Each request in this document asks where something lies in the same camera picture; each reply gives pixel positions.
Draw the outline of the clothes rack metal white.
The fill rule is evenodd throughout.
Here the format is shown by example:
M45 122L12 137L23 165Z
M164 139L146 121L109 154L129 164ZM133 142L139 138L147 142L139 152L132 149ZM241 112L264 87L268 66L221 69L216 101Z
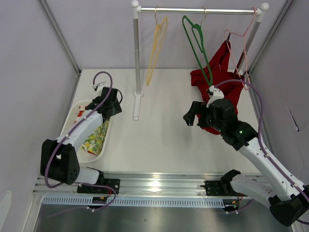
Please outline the clothes rack metal white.
M252 22L254 22L254 25L252 27L251 33L248 37L248 39L246 40L246 35L247 35L247 31L249 30L249 28L251 27L252 22L250 23L250 25L248 26L248 28L246 29L246 31L244 32L243 35L239 35L237 33L234 32L229 32L229 36L231 34L235 34L237 36L243 37L244 38L244 49L243 52L239 58L239 61L237 63L237 65L235 64L235 61L233 60L233 63L235 65L235 73L239 74L239 70L243 65L243 62L245 62L245 71L247 71L247 52L249 51L249 48L252 44L252 41L256 35L256 32L259 28L260 23L262 22L264 15L266 13L266 11L269 9L269 4L268 3L263 3L261 4L260 8L252 8L250 10L234 10L234 9L206 9L206 8L160 8L160 7L142 7L139 2L137 0L132 0L131 2L131 7L132 7L132 18L133 18L133 33L134 33L134 55L135 55L135 77L136 77L136 90L134 92L134 96L135 96L135 104L134 104L134 109L133 109L133 120L139 120L140 118L140 106L141 106L141 99L143 97L143 91L142 91L142 83L141 83L141 79L140 79L140 46L139 46L139 14L140 13L152 13L154 12L155 14L155 20L156 20L156 28L155 28L155 37L154 37L154 47L153 47L153 51L156 51L156 46L157 46L157 33L158 34L158 38L160 38L161 35L161 30L162 30L162 25L166 24L163 34L162 34L162 38L164 38L165 33L166 33L166 28L167 28L167 23L168 23L168 19L165 18L161 24L157 24L157 19L156 19L156 13L188 13L188 14L203 14L203 15L207 15L207 14L217 14L217 15L254 15ZM209 65L208 59L207 59L207 55L206 55L206 51L204 48L204 43L203 43L203 35L202 35L202 29L201 29L201 25L203 20L201 21L200 25L199 24L193 24L190 19L187 16L183 16L183 19L187 20L188 23L191 25L192 29L196 29L199 33L199 37L200 37L200 42L202 44L198 43L198 40L195 36L196 42L199 46L199 49L201 51L201 53L203 54L205 61L207 63L207 65Z

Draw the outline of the red garment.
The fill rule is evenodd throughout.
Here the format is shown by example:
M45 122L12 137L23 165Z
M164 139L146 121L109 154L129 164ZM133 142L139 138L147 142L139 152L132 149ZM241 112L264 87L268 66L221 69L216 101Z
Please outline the red garment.
M226 80L240 79L238 74L228 71L228 65L230 60L230 47L230 42L224 41L209 62L210 70L212 72L212 84L214 86ZM207 93L209 86L203 74L205 74L207 78L210 77L209 69L207 67L205 67L203 70L199 69L191 71L191 85L196 86L201 93L203 101L208 102L208 100L210 99ZM229 82L219 86L219 89L223 92L225 98L230 100L231 103L234 105L235 114L237 115L237 104L239 102L240 94L243 89L243 84L237 81Z

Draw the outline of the yellow plastic hanger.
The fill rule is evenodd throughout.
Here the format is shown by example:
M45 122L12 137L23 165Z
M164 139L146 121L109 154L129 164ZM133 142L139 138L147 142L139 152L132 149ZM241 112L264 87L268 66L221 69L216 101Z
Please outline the yellow plastic hanger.
M149 86L151 83L153 72L156 67L156 63L157 63L157 60L158 60L158 57L161 51L161 47L162 47L163 40L165 38L166 31L167 31L167 26L168 26L168 17L165 17L163 21L159 24L157 21L156 13L157 13L157 7L155 8L155 11L154 11L156 27L154 31L153 46L152 46L152 51L151 51L147 75L146 75L146 85L147 86Z

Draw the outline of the lemon print skirt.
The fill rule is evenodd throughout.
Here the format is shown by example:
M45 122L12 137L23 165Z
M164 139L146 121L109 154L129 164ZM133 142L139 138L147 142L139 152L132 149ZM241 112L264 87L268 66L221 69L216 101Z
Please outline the lemon print skirt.
M104 146L110 121L105 121L84 141L81 149L92 155L98 156Z

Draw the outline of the right aluminium frame post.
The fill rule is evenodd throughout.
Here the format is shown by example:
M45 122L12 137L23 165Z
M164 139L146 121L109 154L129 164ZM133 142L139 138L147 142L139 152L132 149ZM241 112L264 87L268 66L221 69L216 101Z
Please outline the right aluminium frame post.
M272 40L274 39L275 35L279 31L280 26L282 25L285 17L289 13L291 7L294 5L296 1L295 0L286 0L284 2L284 5L282 9L279 11L279 14L273 23L272 27L270 28L269 33L267 34L266 38L263 41L263 44L261 45L258 53L256 54L252 65L249 68L249 74L253 74L254 69L257 67L257 65L262 60L265 52L267 51L268 47L270 46Z

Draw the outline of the left aluminium frame post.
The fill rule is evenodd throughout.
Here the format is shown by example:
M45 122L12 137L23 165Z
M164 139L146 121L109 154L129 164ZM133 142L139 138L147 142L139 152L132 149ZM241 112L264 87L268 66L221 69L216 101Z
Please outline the left aluminium frame post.
M64 54L68 58L72 68L74 69L75 73L79 76L81 73L81 70L77 64L77 61L61 31L60 26L58 25L56 18L54 17L54 14L52 13L49 4L46 0L37 0L43 14L45 15L52 31L54 32Z

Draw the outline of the aluminium rail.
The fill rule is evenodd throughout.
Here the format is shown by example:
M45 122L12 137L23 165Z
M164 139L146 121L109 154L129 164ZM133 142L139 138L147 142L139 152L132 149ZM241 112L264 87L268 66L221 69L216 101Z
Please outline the aluminium rail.
M224 173L141 173L104 172L106 178L120 179L119 197L198 198L206 196L201 187L206 180L220 180ZM246 173L248 178L270 187L258 173ZM77 184L48 188L43 176L38 176L33 195L77 195Z

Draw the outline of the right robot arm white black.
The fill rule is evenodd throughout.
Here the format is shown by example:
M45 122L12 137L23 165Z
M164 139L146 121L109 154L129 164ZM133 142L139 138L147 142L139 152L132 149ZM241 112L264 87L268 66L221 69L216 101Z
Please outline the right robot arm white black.
M253 198L287 227L308 211L309 187L279 162L250 124L238 119L230 100L218 99L210 104L194 101L183 119L192 126L196 116L200 116L198 126L218 131L223 140L246 157L270 184L267 187L231 170L225 175L229 178L220 183L224 194L240 192Z

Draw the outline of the aluminium frame post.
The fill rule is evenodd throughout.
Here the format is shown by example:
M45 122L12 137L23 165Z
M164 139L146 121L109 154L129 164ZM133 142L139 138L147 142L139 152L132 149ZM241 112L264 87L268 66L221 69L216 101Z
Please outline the aluminium frame post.
M258 53L256 54L252 65L249 68L249 74L253 74L254 69L257 67L257 65L262 60L265 52L267 51L268 47L270 46L272 40L274 39L275 35L279 31L280 26L282 25L285 17L289 13L291 7L294 5L296 1L295 0L286 0L284 2L284 5L282 9L279 11L279 14L273 23L272 27L270 28L269 33L267 34L266 38L263 41L263 44L261 45Z
M64 54L68 58L72 68L74 69L75 73L79 76L81 73L81 70L77 64L77 61L61 31L60 26L58 25L56 18L54 17L54 14L52 13L49 4L46 0L37 0L43 14L45 15L52 31L54 32Z

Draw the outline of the red flower print cloth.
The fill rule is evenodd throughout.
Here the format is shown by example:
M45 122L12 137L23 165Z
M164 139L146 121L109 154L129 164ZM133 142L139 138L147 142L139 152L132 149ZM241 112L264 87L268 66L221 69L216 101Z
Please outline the red flower print cloth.
M77 121L80 120L80 118L82 117L82 115L83 115L83 113L84 113L84 111L85 111L85 108L86 108L85 105L82 105L82 106L79 106L79 107L78 107L78 110L79 110L79 111L78 111L78 115L77 115L76 120L75 120L74 123L76 123Z

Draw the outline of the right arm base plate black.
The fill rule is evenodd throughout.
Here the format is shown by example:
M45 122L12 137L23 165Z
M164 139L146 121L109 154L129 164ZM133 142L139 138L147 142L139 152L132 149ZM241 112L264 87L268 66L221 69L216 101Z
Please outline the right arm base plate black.
M200 187L205 189L207 196L247 197L247 195L235 192L230 183L221 180L206 180Z

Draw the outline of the white plastic basket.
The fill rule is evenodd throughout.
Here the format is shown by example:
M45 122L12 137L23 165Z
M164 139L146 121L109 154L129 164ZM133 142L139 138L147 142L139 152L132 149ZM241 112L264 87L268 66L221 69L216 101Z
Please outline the white plastic basket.
M82 100L82 101L78 101L76 104L74 104L71 107L60 135L68 132L69 129L75 124L74 122L76 120L76 117L77 117L78 111L79 111L78 107L82 106L82 105L88 106L91 102L92 102L91 100ZM103 150L98 156L87 153L86 151L82 150L81 147L79 148L79 150L76 154L77 154L78 161L80 163L91 163L91 162L97 161L103 155L105 146L107 144L108 134L109 134L110 128L111 128L111 121L110 121L110 124L109 124L106 140L104 142Z

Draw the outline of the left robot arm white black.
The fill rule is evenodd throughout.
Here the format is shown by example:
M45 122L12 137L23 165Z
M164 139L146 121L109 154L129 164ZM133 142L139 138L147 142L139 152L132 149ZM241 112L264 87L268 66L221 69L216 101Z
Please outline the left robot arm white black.
M122 112L117 98L119 90L104 87L100 96L85 107L82 116L63 135L42 144L40 173L49 188L61 184L88 184L93 193L104 190L105 182L99 178L100 171L81 167L77 152L86 139L106 121Z

